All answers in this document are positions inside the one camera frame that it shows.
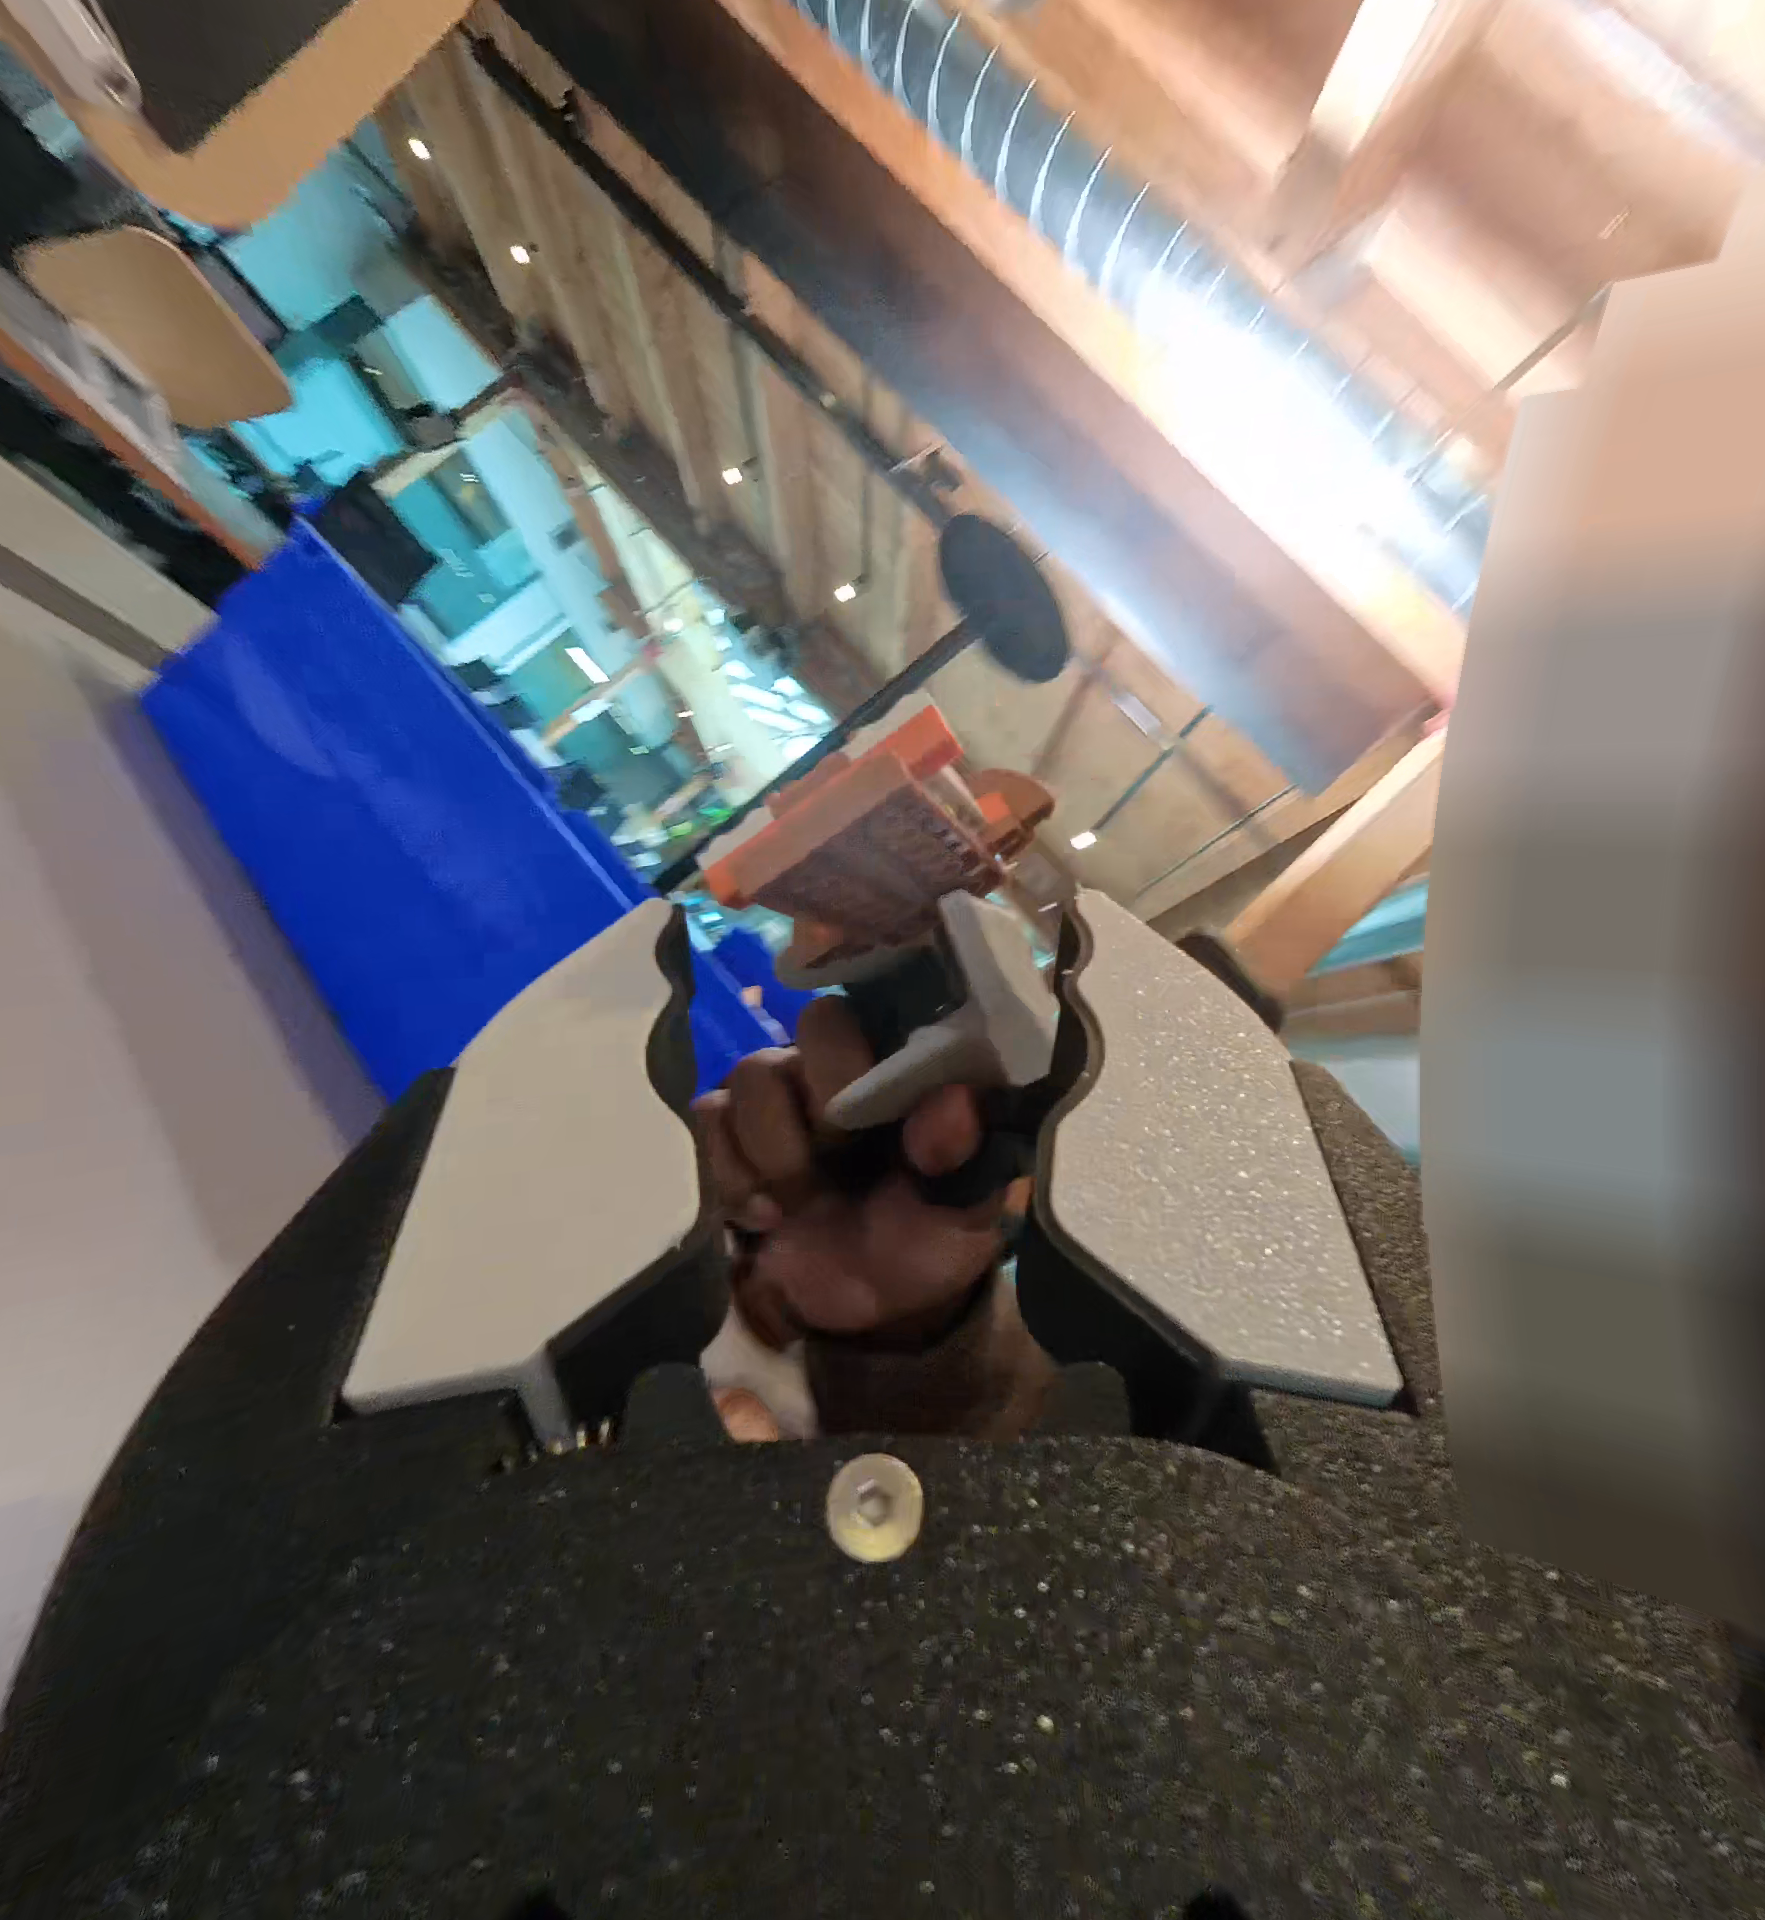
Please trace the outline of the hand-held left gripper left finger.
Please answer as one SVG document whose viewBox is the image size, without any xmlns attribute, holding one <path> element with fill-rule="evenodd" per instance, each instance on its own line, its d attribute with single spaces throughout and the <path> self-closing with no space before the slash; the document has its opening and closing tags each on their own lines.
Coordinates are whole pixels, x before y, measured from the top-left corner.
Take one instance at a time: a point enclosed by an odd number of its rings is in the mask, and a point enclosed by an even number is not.
<svg viewBox="0 0 1765 1920">
<path fill-rule="evenodd" d="M 357 1416 L 505 1391 L 614 1420 L 715 1330 L 677 905 L 642 900 L 464 1044 L 342 1379 Z"/>
</svg>

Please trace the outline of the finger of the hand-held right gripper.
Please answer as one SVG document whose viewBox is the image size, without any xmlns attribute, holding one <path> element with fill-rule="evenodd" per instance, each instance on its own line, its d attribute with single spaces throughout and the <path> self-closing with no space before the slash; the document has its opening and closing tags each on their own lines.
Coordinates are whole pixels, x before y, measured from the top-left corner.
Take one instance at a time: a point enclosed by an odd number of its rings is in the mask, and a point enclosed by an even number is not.
<svg viewBox="0 0 1765 1920">
<path fill-rule="evenodd" d="M 776 980 L 795 992 L 894 981 L 902 990 L 923 983 L 945 990 L 945 956 L 934 937 L 873 945 L 840 934 L 793 934 L 772 960 Z"/>
<path fill-rule="evenodd" d="M 990 898 L 948 893 L 923 937 L 943 949 L 943 992 L 918 981 L 902 990 L 892 980 L 836 990 L 871 1064 L 825 1103 L 831 1129 L 902 1120 L 949 1086 L 1025 1088 L 1051 1067 L 1061 1010 L 1021 916 Z"/>
</svg>

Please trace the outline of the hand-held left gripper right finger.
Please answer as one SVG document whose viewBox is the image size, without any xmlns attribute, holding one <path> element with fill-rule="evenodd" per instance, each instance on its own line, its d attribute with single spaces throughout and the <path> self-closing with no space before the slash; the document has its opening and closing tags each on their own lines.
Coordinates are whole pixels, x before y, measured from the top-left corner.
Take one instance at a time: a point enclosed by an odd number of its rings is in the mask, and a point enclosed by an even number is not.
<svg viewBox="0 0 1765 1920">
<path fill-rule="evenodd" d="M 1090 1293 L 1147 1393 L 1172 1359 L 1219 1380 L 1390 1405 L 1403 1374 L 1290 1056 L 1226 978 L 1101 893 L 1063 914 L 1070 1056 L 1037 1142 L 1031 1326 L 1070 1356 Z"/>
</svg>

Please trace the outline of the orange lego model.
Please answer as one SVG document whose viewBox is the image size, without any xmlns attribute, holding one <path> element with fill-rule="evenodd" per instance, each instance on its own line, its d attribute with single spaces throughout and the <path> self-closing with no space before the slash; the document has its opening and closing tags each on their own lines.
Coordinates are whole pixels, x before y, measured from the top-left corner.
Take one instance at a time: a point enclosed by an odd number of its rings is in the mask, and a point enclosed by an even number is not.
<svg viewBox="0 0 1765 1920">
<path fill-rule="evenodd" d="M 726 832 L 698 865 L 728 911 L 873 945 L 927 934 L 948 893 L 990 897 L 1054 813 L 1008 768 L 969 771 L 932 700 L 911 698 Z"/>
</svg>

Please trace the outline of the person's right forearm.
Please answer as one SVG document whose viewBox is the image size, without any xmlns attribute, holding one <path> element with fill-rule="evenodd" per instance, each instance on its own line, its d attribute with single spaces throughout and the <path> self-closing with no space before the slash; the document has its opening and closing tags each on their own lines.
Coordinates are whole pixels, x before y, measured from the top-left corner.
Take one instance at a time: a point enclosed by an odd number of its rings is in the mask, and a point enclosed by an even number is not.
<svg viewBox="0 0 1765 1920">
<path fill-rule="evenodd" d="M 828 1436 L 1014 1437 L 1040 1418 L 1061 1374 L 1001 1269 L 904 1319 L 809 1330 L 800 1356 Z"/>
</svg>

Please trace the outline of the person's right hand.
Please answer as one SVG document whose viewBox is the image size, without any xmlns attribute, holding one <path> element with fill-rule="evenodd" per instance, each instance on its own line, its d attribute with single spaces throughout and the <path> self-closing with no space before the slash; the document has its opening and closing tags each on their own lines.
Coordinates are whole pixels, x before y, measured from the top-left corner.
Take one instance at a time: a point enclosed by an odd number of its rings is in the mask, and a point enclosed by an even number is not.
<svg viewBox="0 0 1765 1920">
<path fill-rule="evenodd" d="M 976 1088 L 925 1092 L 883 1173 L 848 1185 L 828 1103 L 871 1065 L 848 1000 L 821 996 L 799 1014 L 793 1044 L 749 1054 L 690 1108 L 704 1179 L 736 1239 L 738 1306 L 766 1346 L 809 1333 L 917 1338 L 943 1327 L 1002 1260 L 1011 1185 L 965 1207 L 918 1190 L 981 1150 Z"/>
</svg>

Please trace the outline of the large blue plastic bin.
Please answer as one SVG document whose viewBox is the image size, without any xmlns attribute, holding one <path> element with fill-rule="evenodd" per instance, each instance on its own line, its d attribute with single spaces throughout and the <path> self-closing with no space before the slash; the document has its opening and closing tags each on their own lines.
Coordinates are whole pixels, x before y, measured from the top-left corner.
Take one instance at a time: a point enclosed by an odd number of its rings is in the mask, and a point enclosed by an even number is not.
<svg viewBox="0 0 1765 1920">
<path fill-rule="evenodd" d="M 383 1099 L 655 897 L 304 521 L 139 708 Z"/>
</svg>

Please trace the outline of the wooden chair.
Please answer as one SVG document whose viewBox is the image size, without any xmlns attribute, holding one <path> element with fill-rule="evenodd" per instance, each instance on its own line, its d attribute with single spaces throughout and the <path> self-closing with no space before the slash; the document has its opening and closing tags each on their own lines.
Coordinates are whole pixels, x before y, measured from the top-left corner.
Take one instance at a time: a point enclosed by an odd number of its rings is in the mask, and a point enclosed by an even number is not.
<svg viewBox="0 0 1765 1920">
<path fill-rule="evenodd" d="M 100 227 L 30 241 L 14 263 L 35 293 L 138 372 L 177 425 L 212 431 L 293 407 L 280 365 L 174 240 L 150 227 Z"/>
</svg>

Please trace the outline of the silver spiral ventilation duct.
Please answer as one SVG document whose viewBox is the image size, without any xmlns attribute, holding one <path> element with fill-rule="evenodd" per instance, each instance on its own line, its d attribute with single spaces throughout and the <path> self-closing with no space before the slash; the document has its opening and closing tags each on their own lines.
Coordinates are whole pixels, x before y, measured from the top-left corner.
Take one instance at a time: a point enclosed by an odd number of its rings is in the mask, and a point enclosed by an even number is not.
<svg viewBox="0 0 1765 1920">
<path fill-rule="evenodd" d="M 864 81 L 1078 285 L 1172 357 L 1207 450 L 1261 491 L 1295 496 L 1306 532 L 1351 536 L 1466 618 L 1492 505 L 1440 436 L 1356 351 L 1332 347 L 1258 287 L 1172 190 L 1078 125 L 956 3 L 797 1 Z"/>
</svg>

